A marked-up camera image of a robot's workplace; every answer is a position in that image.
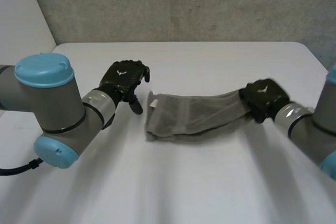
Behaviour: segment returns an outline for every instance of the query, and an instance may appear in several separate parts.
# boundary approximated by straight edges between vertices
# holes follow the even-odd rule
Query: white table
[[[149,90],[216,95],[272,77],[315,106],[327,71],[294,42],[163,42],[63,44],[81,95],[117,60],[151,68]],[[40,129],[31,113],[0,118],[2,168],[26,164]],[[66,170],[42,164],[0,178],[0,223],[335,223],[336,183],[325,177],[270,120],[204,145],[145,141],[144,115],[118,107]]]

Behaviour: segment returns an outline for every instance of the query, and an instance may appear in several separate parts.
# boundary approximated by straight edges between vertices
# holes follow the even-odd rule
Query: white wall
[[[55,41],[36,0],[0,0],[0,64],[50,52]]]

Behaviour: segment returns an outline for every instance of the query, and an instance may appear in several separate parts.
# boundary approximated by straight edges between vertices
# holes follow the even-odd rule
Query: light blue end cap
[[[327,74],[327,81],[332,82],[333,84],[336,84],[336,65],[332,67],[332,69]]]
[[[321,170],[336,180],[336,152],[329,154],[321,163]]]
[[[34,151],[44,162],[61,169],[69,168],[79,157],[68,145],[46,136],[37,138]]]
[[[35,88],[59,87],[71,81],[75,75],[69,59],[52,52],[20,60],[14,74],[19,82]]]

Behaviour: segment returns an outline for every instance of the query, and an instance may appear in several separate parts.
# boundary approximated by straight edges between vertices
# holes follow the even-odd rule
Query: concrete wall
[[[0,0],[0,64],[15,65],[55,46],[36,0]]]
[[[325,67],[336,0],[38,0],[56,40],[297,41]]]

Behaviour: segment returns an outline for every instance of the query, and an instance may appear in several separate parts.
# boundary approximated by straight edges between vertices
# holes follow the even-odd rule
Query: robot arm
[[[249,83],[240,97],[262,123],[272,118],[275,126],[323,172],[336,179],[336,68],[328,75],[315,111],[290,101],[271,79]]]
[[[100,130],[111,125],[119,102],[128,102],[135,114],[142,113],[134,94],[142,78],[150,80],[149,68],[142,62],[115,62],[99,86],[81,99],[65,56],[33,55],[16,66],[0,66],[0,106],[33,112],[43,131],[34,144],[37,160],[68,168]]]

